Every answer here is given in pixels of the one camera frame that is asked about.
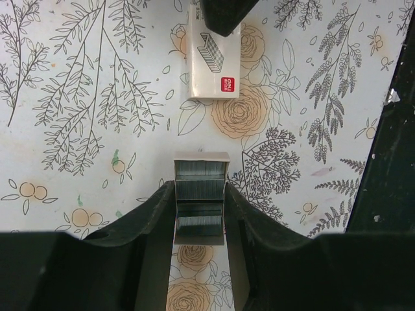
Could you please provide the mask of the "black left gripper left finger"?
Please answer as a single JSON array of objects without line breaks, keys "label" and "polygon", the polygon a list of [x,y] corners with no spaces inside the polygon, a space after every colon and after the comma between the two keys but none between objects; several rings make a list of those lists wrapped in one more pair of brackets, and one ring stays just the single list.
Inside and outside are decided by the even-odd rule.
[{"label": "black left gripper left finger", "polygon": [[1,234],[2,310],[165,310],[174,183],[80,240],[63,232]]}]

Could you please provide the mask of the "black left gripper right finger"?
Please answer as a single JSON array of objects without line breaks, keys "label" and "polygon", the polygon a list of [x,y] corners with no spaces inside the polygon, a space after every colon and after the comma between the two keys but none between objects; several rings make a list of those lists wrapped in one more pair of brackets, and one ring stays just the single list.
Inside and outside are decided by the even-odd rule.
[{"label": "black left gripper right finger", "polygon": [[414,235],[307,238],[224,191],[236,310],[413,310]]}]

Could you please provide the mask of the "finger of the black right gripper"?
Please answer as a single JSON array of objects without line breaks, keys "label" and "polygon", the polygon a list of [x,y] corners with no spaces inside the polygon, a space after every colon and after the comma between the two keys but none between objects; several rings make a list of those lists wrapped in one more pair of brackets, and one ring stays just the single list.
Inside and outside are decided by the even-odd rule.
[{"label": "finger of the black right gripper", "polygon": [[229,36],[259,0],[201,0],[206,27],[223,37]]}]

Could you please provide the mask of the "small staple box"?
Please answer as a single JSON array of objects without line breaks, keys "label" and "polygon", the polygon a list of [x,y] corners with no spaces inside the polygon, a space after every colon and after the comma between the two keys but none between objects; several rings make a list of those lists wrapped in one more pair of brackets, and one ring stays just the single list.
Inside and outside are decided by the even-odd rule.
[{"label": "small staple box", "polygon": [[228,99],[239,96],[241,27],[221,36],[206,27],[200,1],[191,1],[186,30],[188,98]]}]

